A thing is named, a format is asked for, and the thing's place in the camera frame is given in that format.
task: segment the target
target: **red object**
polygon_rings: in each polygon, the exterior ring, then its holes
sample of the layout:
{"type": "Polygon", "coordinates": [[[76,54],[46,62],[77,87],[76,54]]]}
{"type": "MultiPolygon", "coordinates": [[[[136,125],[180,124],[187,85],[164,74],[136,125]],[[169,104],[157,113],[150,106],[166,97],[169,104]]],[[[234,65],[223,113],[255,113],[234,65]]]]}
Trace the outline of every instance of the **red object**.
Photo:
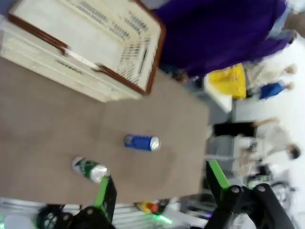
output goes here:
{"type": "Polygon", "coordinates": [[[151,212],[157,212],[159,207],[158,205],[154,204],[154,203],[147,203],[146,207],[151,211],[151,212]]]}

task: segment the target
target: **green and white can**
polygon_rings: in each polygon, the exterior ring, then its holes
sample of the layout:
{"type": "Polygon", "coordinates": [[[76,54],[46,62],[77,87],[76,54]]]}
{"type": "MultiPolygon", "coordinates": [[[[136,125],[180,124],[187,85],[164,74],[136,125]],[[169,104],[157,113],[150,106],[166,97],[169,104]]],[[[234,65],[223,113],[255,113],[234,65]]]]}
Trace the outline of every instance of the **green and white can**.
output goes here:
{"type": "Polygon", "coordinates": [[[106,166],[81,156],[73,159],[72,168],[94,183],[100,183],[103,177],[110,175],[109,169],[106,166]]]}

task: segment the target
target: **yellow plastic bag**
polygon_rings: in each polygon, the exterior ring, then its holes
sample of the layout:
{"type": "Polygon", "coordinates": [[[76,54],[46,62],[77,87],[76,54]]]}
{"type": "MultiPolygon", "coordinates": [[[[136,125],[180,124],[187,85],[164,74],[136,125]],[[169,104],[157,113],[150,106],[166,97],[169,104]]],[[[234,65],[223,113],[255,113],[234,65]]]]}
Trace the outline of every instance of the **yellow plastic bag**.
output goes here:
{"type": "Polygon", "coordinates": [[[236,99],[246,97],[246,81],[241,63],[209,73],[209,80],[222,94],[232,95],[236,99]]]}

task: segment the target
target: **silver can top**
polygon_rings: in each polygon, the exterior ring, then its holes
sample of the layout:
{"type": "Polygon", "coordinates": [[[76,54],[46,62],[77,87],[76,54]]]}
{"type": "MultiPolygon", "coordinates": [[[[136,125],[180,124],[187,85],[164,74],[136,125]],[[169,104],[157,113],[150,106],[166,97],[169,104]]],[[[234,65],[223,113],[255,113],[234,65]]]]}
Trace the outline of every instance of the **silver can top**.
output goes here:
{"type": "Polygon", "coordinates": [[[109,169],[103,165],[97,165],[90,172],[90,179],[94,183],[100,183],[103,177],[110,175],[109,169]]]}
{"type": "Polygon", "coordinates": [[[152,137],[150,147],[152,151],[159,150],[161,147],[161,142],[158,137],[152,137]]]}

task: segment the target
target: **can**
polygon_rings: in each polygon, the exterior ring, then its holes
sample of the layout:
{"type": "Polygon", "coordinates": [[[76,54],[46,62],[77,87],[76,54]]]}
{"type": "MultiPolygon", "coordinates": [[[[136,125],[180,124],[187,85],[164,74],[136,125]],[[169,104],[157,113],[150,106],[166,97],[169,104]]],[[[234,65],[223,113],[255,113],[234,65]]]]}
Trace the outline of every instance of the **can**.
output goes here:
{"type": "Polygon", "coordinates": [[[110,175],[109,169],[95,161],[78,156],[72,160],[72,168],[94,183],[100,183],[103,177],[110,175]]]}
{"type": "Polygon", "coordinates": [[[161,147],[160,139],[155,136],[127,135],[124,143],[128,148],[148,151],[156,151],[161,147]]]}

